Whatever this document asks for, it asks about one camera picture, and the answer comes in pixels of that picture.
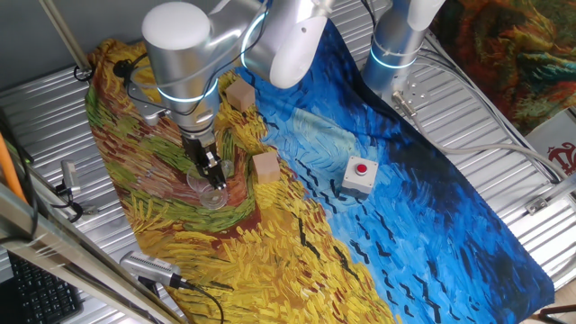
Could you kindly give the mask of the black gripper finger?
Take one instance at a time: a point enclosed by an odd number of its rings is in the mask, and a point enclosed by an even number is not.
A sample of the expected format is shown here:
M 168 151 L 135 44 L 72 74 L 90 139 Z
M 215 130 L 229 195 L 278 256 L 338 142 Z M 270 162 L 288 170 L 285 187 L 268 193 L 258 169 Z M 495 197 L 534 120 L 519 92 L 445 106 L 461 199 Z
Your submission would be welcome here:
M 215 153 L 211 151 L 206 153 L 206 166 L 203 171 L 214 189 L 221 190 L 227 186 L 221 159 Z
M 199 157 L 194 163 L 198 174 L 206 180 L 211 179 L 211 164 L 207 157 Z

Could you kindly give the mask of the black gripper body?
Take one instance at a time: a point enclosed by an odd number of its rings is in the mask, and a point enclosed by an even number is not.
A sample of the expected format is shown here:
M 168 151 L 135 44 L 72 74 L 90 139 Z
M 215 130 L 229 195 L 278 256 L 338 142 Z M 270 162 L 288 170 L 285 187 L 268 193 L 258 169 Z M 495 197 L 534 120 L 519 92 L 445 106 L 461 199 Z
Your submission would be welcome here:
M 193 139 L 188 133 L 182 134 L 185 153 L 197 167 L 217 165 L 217 147 L 214 137 L 205 140 Z

